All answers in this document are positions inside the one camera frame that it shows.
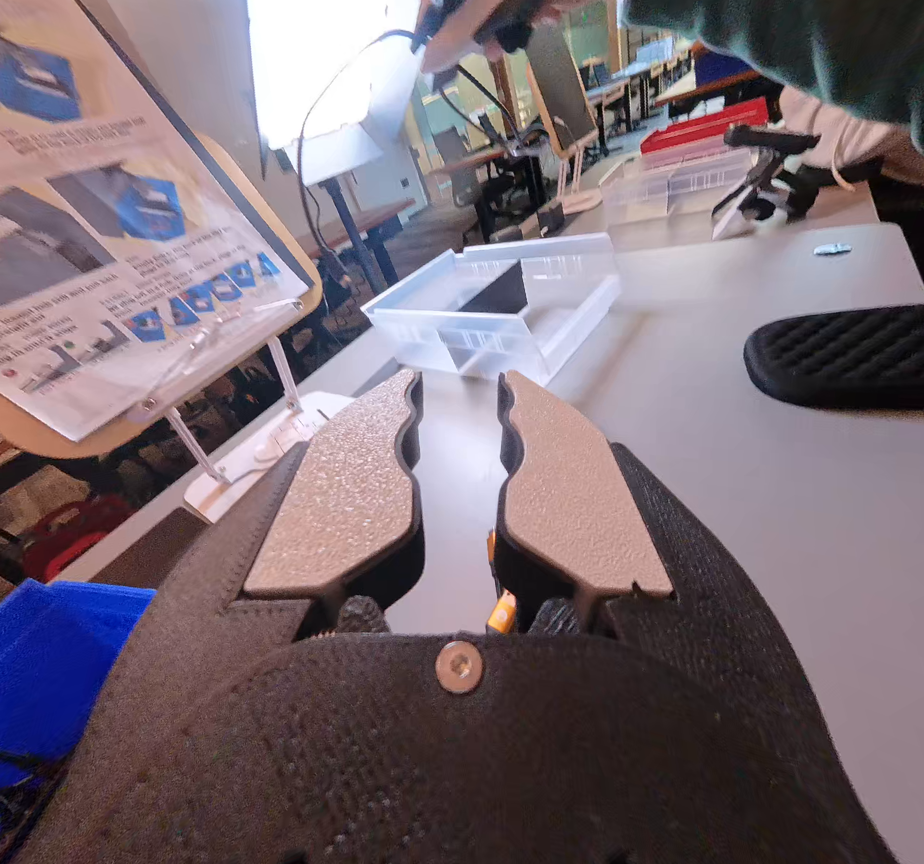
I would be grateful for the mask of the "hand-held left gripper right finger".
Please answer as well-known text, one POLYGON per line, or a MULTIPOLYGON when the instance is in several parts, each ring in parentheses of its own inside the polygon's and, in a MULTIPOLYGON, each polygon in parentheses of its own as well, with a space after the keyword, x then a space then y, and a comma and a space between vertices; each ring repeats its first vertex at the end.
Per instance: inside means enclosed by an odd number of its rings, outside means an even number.
POLYGON ((583 627, 613 599, 675 595, 613 446, 589 418, 523 373, 498 379, 496 577, 526 622, 552 599, 583 627))

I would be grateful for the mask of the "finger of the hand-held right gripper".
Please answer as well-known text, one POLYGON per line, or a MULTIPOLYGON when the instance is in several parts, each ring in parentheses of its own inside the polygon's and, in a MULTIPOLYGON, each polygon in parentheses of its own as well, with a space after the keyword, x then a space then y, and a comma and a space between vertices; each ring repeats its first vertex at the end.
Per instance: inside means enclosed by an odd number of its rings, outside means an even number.
POLYGON ((421 72, 435 75, 454 68, 461 59, 474 53, 480 44, 476 35, 504 0, 462 0, 446 15, 424 46, 421 72))

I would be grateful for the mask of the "black divider of clear bin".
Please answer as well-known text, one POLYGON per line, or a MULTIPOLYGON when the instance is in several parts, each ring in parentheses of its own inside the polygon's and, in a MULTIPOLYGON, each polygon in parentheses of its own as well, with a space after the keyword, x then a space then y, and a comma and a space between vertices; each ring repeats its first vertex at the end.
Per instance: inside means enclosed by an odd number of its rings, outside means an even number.
POLYGON ((518 259, 479 290, 459 311, 466 314, 517 316, 525 310, 527 304, 522 263, 518 259))

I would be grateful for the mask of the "red handled crate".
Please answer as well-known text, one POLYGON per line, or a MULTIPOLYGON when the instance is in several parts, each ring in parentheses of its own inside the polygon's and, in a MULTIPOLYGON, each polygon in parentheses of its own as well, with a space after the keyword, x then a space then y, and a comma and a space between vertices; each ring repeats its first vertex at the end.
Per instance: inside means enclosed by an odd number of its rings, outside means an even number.
POLYGON ((25 533, 22 570, 47 583, 133 515, 135 508, 117 494, 65 503, 25 533))

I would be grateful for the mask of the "brown office desk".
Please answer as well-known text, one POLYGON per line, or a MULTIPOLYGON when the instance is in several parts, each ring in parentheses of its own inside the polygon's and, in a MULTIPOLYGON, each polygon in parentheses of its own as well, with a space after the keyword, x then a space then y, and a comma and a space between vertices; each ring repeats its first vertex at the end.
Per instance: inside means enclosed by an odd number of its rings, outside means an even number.
POLYGON ((352 237, 342 221, 322 225, 320 235, 343 264, 361 270, 375 296, 400 279, 387 242, 403 230, 401 214, 415 207, 414 200, 399 200, 360 211, 351 217, 357 238, 352 237))

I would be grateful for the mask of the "clear plastic bin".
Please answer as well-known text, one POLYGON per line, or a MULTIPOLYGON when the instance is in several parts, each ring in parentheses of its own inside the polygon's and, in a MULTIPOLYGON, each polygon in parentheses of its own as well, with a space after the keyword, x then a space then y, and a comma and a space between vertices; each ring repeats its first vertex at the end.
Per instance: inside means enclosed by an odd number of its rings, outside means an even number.
POLYGON ((626 162, 601 184, 607 227, 648 223, 687 213, 711 213, 754 165, 748 149, 722 149, 652 165, 626 162))
POLYGON ((361 310, 403 366, 480 380, 515 370, 545 386, 621 289, 610 237, 582 234, 446 250, 361 310), (528 299, 521 314, 459 311, 518 259, 528 299))

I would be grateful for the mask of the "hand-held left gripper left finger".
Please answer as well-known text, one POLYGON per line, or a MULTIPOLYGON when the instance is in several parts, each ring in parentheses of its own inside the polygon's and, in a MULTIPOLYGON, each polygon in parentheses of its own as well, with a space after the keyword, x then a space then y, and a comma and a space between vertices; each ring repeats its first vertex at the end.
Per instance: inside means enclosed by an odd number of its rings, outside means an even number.
POLYGON ((308 442, 244 583, 260 600, 308 598, 336 613, 353 596, 386 610, 424 567, 422 373, 400 370, 308 442))

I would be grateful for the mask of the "white tilted panel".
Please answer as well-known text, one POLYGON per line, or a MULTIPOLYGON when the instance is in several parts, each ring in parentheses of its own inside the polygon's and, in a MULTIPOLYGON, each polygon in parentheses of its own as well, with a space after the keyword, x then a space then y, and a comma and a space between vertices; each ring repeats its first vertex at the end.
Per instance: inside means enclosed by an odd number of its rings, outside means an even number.
POLYGON ((422 61, 420 0, 247 0, 261 144, 305 185, 382 158, 399 139, 422 61))

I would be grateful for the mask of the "blue plastic bin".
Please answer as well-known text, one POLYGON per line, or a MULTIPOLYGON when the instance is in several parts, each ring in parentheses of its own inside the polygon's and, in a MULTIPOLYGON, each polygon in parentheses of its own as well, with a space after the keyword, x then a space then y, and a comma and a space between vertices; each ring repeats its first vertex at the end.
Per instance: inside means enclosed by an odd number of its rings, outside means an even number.
POLYGON ((155 590, 27 579, 1 605, 1 786, 62 760, 155 590))

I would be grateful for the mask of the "red plastic bin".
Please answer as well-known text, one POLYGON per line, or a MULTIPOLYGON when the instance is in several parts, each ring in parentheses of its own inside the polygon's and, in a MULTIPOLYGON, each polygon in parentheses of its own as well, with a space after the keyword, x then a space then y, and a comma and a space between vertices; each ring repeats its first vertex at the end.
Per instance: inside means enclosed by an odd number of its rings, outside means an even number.
POLYGON ((768 120, 766 100, 763 97, 752 99, 725 107, 715 113, 675 122, 665 129, 654 131, 641 142, 641 154, 655 154, 687 147, 696 142, 722 139, 725 132, 734 126, 763 127, 768 120))

